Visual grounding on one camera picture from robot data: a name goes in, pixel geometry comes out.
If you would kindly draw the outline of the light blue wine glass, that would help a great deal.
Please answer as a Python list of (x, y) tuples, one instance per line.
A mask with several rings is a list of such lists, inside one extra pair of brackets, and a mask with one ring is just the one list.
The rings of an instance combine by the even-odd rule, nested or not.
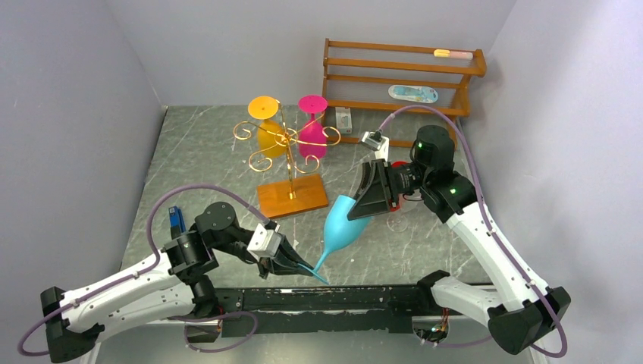
[(348, 213), (354, 207), (356, 201), (345, 195), (339, 195), (325, 219), (323, 230), (324, 248), (314, 268), (306, 268), (302, 263), (299, 264), (317, 278), (323, 284), (330, 283), (319, 273), (319, 269), (330, 254), (344, 249), (354, 243), (363, 233), (372, 217), (348, 219)]

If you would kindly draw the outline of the pink wine glass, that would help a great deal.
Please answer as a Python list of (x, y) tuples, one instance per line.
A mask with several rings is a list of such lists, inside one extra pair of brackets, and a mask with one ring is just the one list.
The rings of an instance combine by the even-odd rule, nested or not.
[(323, 134), (323, 126), (316, 117), (323, 115), (328, 102), (322, 96), (307, 95), (298, 101), (298, 107), (310, 116), (309, 121), (299, 131), (299, 153), (302, 157), (310, 155), (321, 159), (327, 152), (327, 137)]

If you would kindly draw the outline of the gold wire wine glass rack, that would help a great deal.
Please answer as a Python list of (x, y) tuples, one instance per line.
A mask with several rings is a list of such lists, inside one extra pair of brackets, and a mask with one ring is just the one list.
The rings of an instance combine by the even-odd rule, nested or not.
[[(329, 205), (322, 177), (317, 172), (321, 166), (321, 159), (310, 155), (302, 157), (299, 153), (299, 131), (309, 120), (299, 129), (288, 126), (283, 106), (280, 101), (279, 103), (280, 109), (271, 119), (284, 129), (284, 133), (278, 137), (286, 146), (285, 153), (280, 157), (283, 157), (286, 162), (287, 179), (259, 185), (256, 188), (260, 211), (269, 218), (286, 217)], [(233, 130), (235, 139), (255, 139), (257, 142), (256, 136), (260, 123), (261, 121), (254, 118), (239, 122)], [(327, 148), (340, 142), (340, 132), (335, 127), (323, 126), (323, 134), (327, 137)], [(248, 165), (257, 173), (265, 173), (272, 169), (275, 159), (265, 157), (258, 147), (248, 158)]]

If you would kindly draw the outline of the orange wine glass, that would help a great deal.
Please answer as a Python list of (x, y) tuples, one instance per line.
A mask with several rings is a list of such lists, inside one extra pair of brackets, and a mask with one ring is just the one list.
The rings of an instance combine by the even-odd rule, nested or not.
[(283, 127), (271, 118), (280, 109), (280, 103), (271, 96), (258, 96), (248, 104), (249, 115), (261, 121), (257, 130), (257, 143), (267, 158), (277, 158), (285, 153), (286, 146), (278, 135), (284, 133)]

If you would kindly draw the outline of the red wine glass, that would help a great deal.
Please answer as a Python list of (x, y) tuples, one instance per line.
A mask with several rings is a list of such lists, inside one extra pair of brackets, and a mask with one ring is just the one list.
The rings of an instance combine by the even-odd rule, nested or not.
[(404, 161), (397, 161), (397, 162), (392, 163), (392, 164), (391, 164), (391, 167), (392, 167), (392, 168), (399, 168), (399, 167), (403, 167), (403, 166), (405, 166), (405, 165), (408, 165), (408, 162), (404, 162)]

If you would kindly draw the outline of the clear wine glass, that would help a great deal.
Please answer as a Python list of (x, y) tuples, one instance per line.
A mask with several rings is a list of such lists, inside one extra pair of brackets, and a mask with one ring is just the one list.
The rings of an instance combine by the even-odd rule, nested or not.
[(417, 204), (418, 203), (416, 201), (401, 199), (398, 207), (389, 214), (387, 218), (387, 227), (396, 233), (405, 231), (409, 225), (407, 214), (411, 212)]

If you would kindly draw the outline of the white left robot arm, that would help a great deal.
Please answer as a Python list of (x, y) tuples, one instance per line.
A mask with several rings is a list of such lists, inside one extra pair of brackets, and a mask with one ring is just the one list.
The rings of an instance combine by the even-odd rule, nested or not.
[(53, 363), (88, 353), (97, 343), (145, 323), (174, 317), (211, 319), (226, 312), (207, 275), (215, 252), (256, 265), (261, 278), (311, 274), (275, 221), (242, 228), (234, 207), (215, 202), (192, 227), (141, 262), (76, 290), (51, 287), (40, 295), (49, 315), (45, 335)]

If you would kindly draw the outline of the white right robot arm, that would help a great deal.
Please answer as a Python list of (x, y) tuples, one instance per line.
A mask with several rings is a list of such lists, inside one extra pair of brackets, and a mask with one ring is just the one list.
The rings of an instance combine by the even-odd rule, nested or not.
[(382, 215), (401, 196), (419, 195), (424, 206), (469, 248), (495, 287), (487, 292), (444, 271), (418, 282), (416, 302), (425, 314), (454, 310), (481, 324), (496, 344), (516, 355), (558, 329), (571, 303), (563, 287), (552, 288), (535, 274), (492, 222), (474, 184), (454, 169), (455, 144), (446, 129), (421, 127), (409, 151), (411, 161), (387, 160), (387, 138), (366, 132), (361, 144), (376, 158), (362, 165), (362, 180), (352, 205), (341, 217), (359, 221)]

